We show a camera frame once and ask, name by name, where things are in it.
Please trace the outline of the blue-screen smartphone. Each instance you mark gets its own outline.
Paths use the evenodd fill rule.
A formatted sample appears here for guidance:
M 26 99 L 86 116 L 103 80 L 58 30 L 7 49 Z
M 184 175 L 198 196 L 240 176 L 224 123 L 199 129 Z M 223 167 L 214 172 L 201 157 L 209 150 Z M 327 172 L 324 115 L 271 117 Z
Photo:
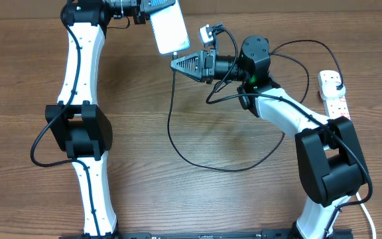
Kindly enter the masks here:
M 150 15 L 150 21 L 160 54 L 170 54 L 190 48 L 179 0 L 176 0 L 174 5 Z

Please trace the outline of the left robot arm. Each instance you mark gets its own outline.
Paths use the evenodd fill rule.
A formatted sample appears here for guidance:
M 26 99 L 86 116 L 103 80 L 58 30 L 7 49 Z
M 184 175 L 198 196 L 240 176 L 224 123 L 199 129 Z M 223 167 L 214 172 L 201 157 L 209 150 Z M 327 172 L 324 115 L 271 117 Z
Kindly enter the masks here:
M 107 173 L 113 143 L 111 122 L 97 100 L 97 76 L 107 27 L 112 19 L 126 18 L 140 25 L 153 13 L 178 6 L 177 1 L 67 1 L 60 20 L 68 32 L 64 83 L 56 104 L 47 105 L 45 130 L 51 131 L 62 164 L 76 172 L 84 229 L 80 238 L 120 238 Z

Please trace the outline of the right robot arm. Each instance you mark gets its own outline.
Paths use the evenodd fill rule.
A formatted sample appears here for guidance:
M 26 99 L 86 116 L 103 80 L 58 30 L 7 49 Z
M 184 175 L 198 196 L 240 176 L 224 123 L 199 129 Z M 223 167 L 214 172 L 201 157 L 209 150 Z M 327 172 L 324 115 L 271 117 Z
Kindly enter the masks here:
M 337 230 L 334 223 L 351 196 L 362 185 L 370 199 L 373 185 L 350 119 L 320 115 L 292 99 L 269 72 L 269 42 L 260 36 L 247 37 L 239 54 L 220 56 L 217 42 L 210 51 L 200 50 L 170 63 L 173 72 L 197 82 L 240 81 L 235 97 L 258 118 L 277 126 L 294 140 L 300 182 L 308 198 L 302 214 L 290 229 L 263 230 L 263 238 L 353 238 L 350 229 Z

